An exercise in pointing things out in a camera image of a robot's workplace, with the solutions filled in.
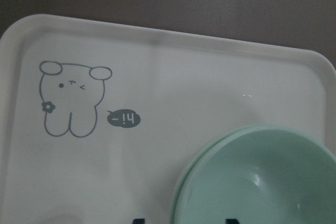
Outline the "cream tray with bear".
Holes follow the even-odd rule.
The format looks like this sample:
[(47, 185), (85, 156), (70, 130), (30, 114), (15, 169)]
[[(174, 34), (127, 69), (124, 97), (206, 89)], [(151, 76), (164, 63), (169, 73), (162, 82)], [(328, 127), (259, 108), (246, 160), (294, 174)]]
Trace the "cream tray with bear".
[(25, 17), (1, 37), (1, 223), (335, 223), (335, 69)]

